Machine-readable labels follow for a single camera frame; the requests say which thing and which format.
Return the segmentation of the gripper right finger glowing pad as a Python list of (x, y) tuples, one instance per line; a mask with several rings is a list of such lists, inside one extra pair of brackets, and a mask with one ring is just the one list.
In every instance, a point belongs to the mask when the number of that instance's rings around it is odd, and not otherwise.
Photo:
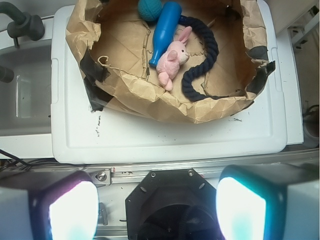
[(216, 214), (227, 240), (318, 240), (318, 164), (228, 165), (216, 188)]

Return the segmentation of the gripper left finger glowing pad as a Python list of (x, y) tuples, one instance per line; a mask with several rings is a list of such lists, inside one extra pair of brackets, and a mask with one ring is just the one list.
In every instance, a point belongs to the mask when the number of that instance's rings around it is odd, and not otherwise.
[(97, 187), (82, 170), (0, 174), (2, 240), (91, 240), (98, 215)]

